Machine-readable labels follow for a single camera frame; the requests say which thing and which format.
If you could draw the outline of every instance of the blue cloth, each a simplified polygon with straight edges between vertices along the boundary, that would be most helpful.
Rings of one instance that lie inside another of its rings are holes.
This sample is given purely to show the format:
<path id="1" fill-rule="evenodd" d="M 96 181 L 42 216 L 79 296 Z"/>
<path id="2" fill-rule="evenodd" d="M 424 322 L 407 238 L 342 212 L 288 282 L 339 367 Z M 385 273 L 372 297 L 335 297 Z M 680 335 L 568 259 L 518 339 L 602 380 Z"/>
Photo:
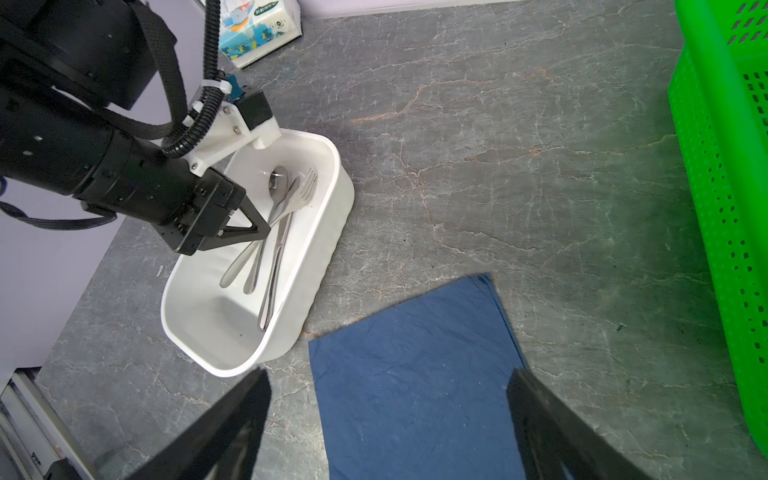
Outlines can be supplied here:
<path id="1" fill-rule="evenodd" d="M 506 388 L 523 366 L 487 275 L 310 342 L 331 480 L 525 478 Z"/>

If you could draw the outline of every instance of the countertop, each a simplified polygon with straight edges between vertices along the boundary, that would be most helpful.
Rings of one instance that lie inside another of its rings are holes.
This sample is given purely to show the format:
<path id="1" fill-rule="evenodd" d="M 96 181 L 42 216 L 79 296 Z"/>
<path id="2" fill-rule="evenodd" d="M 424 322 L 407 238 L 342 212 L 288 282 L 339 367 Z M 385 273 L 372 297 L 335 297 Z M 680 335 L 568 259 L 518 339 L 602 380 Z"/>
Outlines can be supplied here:
<path id="1" fill-rule="evenodd" d="M 257 478 L 326 478 L 307 341 L 491 272 L 534 374 L 655 478 L 765 478 L 717 315 L 667 85 L 667 0 L 309 20 L 240 74 L 330 138 L 355 206 L 273 385 Z M 38 377 L 107 480 L 237 379 L 164 335 L 176 256 L 127 219 Z"/>

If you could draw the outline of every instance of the black cable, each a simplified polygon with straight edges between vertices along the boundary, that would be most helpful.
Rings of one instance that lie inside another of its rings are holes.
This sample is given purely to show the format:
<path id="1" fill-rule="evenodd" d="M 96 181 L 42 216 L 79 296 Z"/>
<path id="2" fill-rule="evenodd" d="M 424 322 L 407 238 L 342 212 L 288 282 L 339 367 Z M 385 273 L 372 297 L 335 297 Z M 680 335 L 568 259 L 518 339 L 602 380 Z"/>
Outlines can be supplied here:
<path id="1" fill-rule="evenodd" d="M 223 72 L 218 69 L 220 9 L 220 0 L 206 0 L 203 42 L 203 78 L 206 80 L 221 81 L 224 79 Z M 191 152 L 210 130 L 223 100 L 224 92 L 220 88 L 203 87 L 203 93 L 200 96 L 203 108 L 188 130 L 177 137 L 169 137 L 164 142 L 163 154 L 168 158 L 179 158 Z"/>
<path id="2" fill-rule="evenodd" d="M 0 177 L 0 197 L 5 193 L 8 188 L 8 181 L 5 177 Z M 88 228 L 100 227 L 107 223 L 115 221 L 118 218 L 117 214 L 110 212 L 111 215 L 105 217 L 96 218 L 79 218 L 77 220 L 49 220 L 45 218 L 30 218 L 27 217 L 23 211 L 14 205 L 7 204 L 6 202 L 0 202 L 0 210 L 9 217 L 13 217 L 16 220 L 20 220 L 28 225 L 32 225 L 37 228 L 45 228 L 46 230 L 86 230 Z"/>
<path id="3" fill-rule="evenodd" d="M 138 20 L 147 48 L 160 74 L 160 80 L 165 90 L 165 98 L 170 108 L 170 122 L 162 125 L 145 124 L 144 122 L 124 117 L 117 112 L 92 106 L 94 111 L 113 126 L 133 135 L 134 137 L 155 140 L 164 137 L 176 137 L 184 131 L 182 121 L 187 116 L 187 94 L 184 90 L 184 80 L 179 70 L 174 44 L 176 38 L 165 25 L 162 18 L 141 2 L 128 2 Z"/>

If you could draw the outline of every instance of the black strap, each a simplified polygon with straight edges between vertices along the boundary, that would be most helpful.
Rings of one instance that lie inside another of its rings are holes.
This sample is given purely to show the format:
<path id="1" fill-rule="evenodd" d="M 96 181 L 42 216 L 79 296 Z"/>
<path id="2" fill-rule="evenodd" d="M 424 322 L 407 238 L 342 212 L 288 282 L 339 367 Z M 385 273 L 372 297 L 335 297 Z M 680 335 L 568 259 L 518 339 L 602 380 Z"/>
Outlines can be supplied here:
<path id="1" fill-rule="evenodd" d="M 5 193 L 5 189 L 8 187 L 8 181 L 5 177 L 0 177 L 0 196 Z M 77 220 L 49 220 L 45 218 L 30 218 L 27 217 L 23 211 L 17 207 L 7 204 L 6 202 L 0 202 L 0 210 L 6 215 L 14 217 L 24 223 L 32 225 L 37 228 L 45 228 L 46 230 L 85 230 L 93 227 L 100 227 L 107 223 L 113 222 L 118 216 L 114 212 L 103 217 L 96 218 L 79 218 Z"/>
<path id="2" fill-rule="evenodd" d="M 106 108 L 97 108 L 95 111 L 103 119 L 134 137 L 148 140 L 165 138 L 176 126 L 181 125 L 182 120 L 187 116 L 187 93 L 184 90 L 184 80 L 179 70 L 176 50 L 174 50 L 176 38 L 163 19 L 149 7 L 141 2 L 129 2 L 128 5 L 134 11 L 141 31 L 147 39 L 150 55 L 163 82 L 165 97 L 170 108 L 170 122 L 162 125 L 145 124 Z"/>

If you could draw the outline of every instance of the white plastic basin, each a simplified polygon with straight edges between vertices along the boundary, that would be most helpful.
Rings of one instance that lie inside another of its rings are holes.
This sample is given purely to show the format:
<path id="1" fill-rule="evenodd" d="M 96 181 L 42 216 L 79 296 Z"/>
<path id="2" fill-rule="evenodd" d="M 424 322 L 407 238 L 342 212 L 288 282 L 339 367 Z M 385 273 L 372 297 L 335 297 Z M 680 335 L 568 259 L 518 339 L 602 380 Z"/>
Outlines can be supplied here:
<path id="1" fill-rule="evenodd" d="M 247 243 L 181 256 L 165 285 L 161 304 L 163 329 L 191 359 L 216 376 L 235 376 L 254 364 L 275 359 L 299 338 L 336 243 L 352 209 L 354 190 L 341 166 L 339 151 L 325 137 L 281 129 L 283 135 L 264 150 L 243 147 L 225 174 L 246 188 L 266 218 L 272 208 L 267 184 L 277 165 L 291 174 L 315 167 L 312 200 L 293 215 L 278 276 L 275 311 L 266 332 L 258 314 L 277 235 L 265 244 L 257 289 L 243 293 L 252 262 L 223 289 L 219 280 Z"/>

